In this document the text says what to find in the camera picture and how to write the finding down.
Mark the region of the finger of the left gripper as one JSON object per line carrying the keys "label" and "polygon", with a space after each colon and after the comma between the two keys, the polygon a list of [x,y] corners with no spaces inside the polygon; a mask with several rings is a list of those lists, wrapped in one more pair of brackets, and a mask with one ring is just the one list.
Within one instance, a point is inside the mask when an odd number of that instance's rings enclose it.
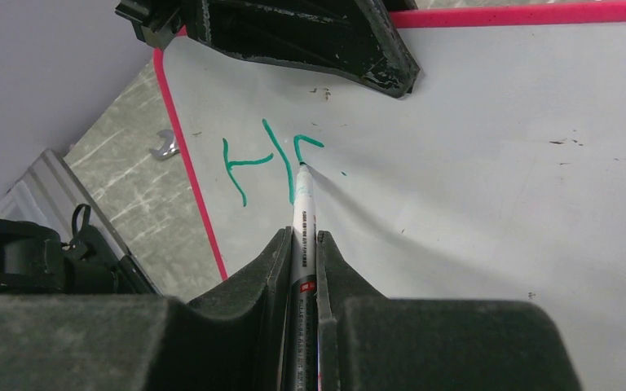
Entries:
{"label": "finger of the left gripper", "polygon": [[343,77],[392,98],[420,66],[390,19],[414,1],[201,1],[199,41],[232,58]]}

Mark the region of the pink framed whiteboard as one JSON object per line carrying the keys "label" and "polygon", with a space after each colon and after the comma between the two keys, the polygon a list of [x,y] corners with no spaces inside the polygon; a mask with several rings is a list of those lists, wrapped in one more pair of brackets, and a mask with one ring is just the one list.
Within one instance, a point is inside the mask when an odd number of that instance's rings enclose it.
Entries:
{"label": "pink framed whiteboard", "polygon": [[184,36],[155,54],[220,275],[291,222],[305,161],[375,288],[530,301],[585,389],[626,390],[626,1],[395,20],[422,70],[402,99]]}

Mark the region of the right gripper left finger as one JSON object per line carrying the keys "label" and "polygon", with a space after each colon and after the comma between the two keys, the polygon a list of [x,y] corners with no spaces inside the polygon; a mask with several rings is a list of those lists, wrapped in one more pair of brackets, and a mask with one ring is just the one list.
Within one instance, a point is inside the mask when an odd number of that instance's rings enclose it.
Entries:
{"label": "right gripper left finger", "polygon": [[0,295],[0,390],[276,390],[292,231],[190,302]]}

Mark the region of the white green marker pen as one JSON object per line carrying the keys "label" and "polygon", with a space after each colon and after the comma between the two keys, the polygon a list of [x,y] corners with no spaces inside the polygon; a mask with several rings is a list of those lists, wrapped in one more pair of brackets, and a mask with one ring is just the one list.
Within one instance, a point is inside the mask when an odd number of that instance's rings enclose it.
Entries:
{"label": "white green marker pen", "polygon": [[284,342],[283,390],[318,389],[318,315],[314,178],[301,163],[293,200],[290,287]]}

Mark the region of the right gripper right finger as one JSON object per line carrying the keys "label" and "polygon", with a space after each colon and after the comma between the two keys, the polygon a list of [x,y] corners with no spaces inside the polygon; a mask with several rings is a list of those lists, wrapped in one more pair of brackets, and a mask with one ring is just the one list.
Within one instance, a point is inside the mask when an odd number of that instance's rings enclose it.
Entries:
{"label": "right gripper right finger", "polygon": [[323,390],[579,390],[553,320],[525,301],[390,299],[317,243]]}

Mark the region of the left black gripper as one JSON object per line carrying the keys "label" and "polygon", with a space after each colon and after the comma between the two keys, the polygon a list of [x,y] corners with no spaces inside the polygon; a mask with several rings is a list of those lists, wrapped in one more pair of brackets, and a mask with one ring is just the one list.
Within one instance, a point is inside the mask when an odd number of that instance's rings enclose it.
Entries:
{"label": "left black gripper", "polygon": [[164,50],[177,36],[196,27],[205,1],[121,0],[115,14],[128,20],[136,38]]}

